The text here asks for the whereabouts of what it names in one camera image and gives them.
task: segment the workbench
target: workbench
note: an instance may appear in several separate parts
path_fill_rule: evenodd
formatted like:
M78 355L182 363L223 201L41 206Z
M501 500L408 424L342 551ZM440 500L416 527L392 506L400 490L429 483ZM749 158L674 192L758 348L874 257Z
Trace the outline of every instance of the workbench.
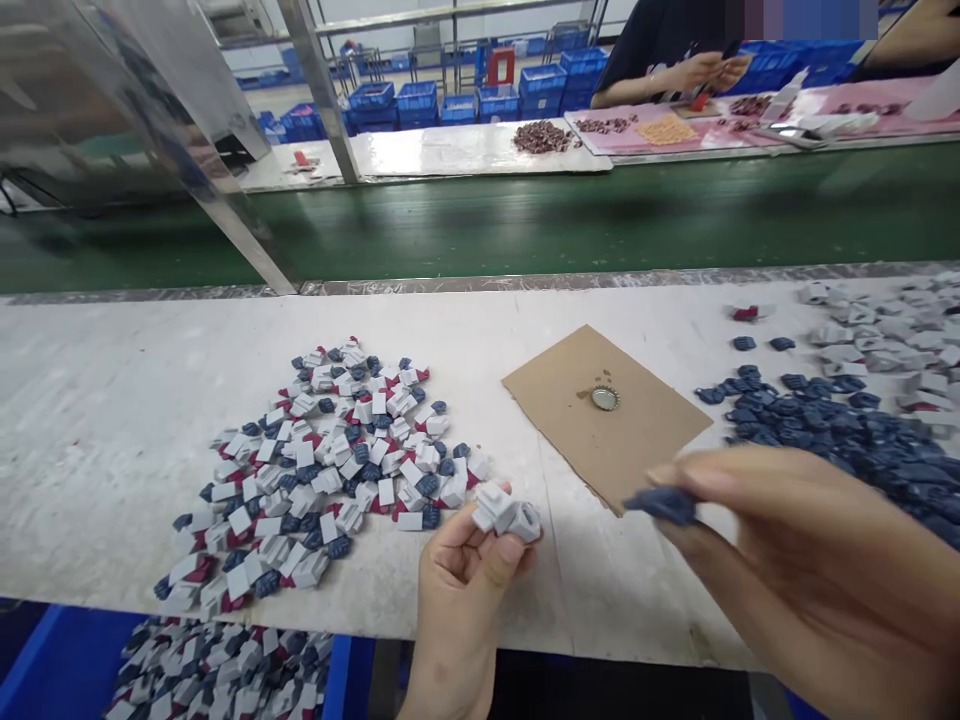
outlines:
M428 398L449 403L445 440L488 455L492 479L541 511L534 572L509 593L504 647L690 666L754 669L757 661L650 519L603 508L538 433L500 381L585 323L686 397L744 362L769 378L817 371L811 348L776 353L762 341L802 339L825 311L800 305L801 280L848 276L880 293L932 265L638 273L523 280L332 283L314 296L87 302L14 298L0 306L0 595L154 613L154 583L179 559L171 522L202 501L217 462L207 449L224 427L266 410L293 376L290 358L356 335L381 358L429 363ZM502 291L476 290L506 288ZM339 292L342 294L325 294ZM190 297L184 293L179 297ZM738 353L743 327L723 306L773 303L751 329L760 347ZM895 380L871 376L890 409ZM716 423L688 449L721 445ZM948 452L958 448L947 445ZM644 459L635 459L637 477ZM707 522L733 537L721 508ZM412 638L417 562L429 533L367 517L350 556L316 591L284 590L235 619L281 628Z

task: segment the green conveyor belt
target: green conveyor belt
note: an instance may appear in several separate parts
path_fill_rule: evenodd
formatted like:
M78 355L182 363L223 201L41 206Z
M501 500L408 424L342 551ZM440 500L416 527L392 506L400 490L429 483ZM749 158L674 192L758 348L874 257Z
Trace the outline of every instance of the green conveyor belt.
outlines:
M960 143L253 195L301 279L960 258ZM0 218L0 292L259 283L192 203Z

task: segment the pink work mat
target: pink work mat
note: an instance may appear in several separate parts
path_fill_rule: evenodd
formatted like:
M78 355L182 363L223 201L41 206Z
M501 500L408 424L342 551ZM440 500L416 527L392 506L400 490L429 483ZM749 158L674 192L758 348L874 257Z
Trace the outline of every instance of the pink work mat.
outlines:
M850 105L854 109L861 103L873 105L900 103L901 105L907 105L933 80L932 77L906 78L810 88L800 92L794 103L790 120L796 121L799 117L805 115L832 113L843 104ZM564 117L573 127L574 132L595 155L663 155L743 147L770 147L783 144L750 132L733 132L731 125L736 120L741 119L730 113L730 106L737 99L738 97L722 97L714 100L717 108L723 113L723 117L727 119L727 125L718 125L717 121L720 118L716 117L686 120L685 122L697 133L698 137L673 145L652 145L636 131L637 125L655 122L664 115L673 112L668 105L648 103L646 105L632 105L606 110L581 110L567 113ZM580 132L576 125L577 120L609 120L616 117L626 118L631 115L637 116L637 122L632 123L620 134L610 132L607 135L602 135L600 133ZM947 132L960 132L960 113L955 113L945 120L929 123L917 122L903 115L881 117L880 122L869 132L851 136L847 140L935 135ZM844 139L841 139L838 142L842 144L844 141Z

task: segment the hand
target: hand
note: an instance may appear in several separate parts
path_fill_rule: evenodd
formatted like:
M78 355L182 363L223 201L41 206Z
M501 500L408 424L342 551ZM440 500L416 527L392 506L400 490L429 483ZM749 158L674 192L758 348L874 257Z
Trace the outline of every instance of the hand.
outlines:
M658 527L794 692L832 720L956 712L960 554L949 545L799 450L700 453L650 476L736 513L736 547L700 523Z
M752 55L737 55L724 60L720 74L710 83L713 89L718 93L725 93L732 89L747 74L751 60L753 60Z
M688 92L715 78L723 68L723 55L700 53L673 67L655 73L657 92Z
M502 487L511 492L509 483ZM471 518L476 509L472 502L441 525L420 555L417 640L400 720L490 712L500 601L537 554L516 535L481 532Z

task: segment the worker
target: worker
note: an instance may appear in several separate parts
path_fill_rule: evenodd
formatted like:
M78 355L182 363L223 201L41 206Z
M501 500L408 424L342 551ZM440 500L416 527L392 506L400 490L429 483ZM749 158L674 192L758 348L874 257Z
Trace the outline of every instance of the worker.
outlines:
M960 0L917 0L884 33L851 82L939 75L960 57Z
M740 41L723 39L723 9L716 0L639 0L590 107L692 98L705 85L718 93L732 88L747 72L750 56L736 57Z
M737 515L736 545L701 523L657 527L761 664L794 692L832 720L957 717L960 553L873 488L800 450L698 453L649 478ZM473 509L443 525L420 558L402 720L490 710L501 600L534 566L537 547L480 532Z

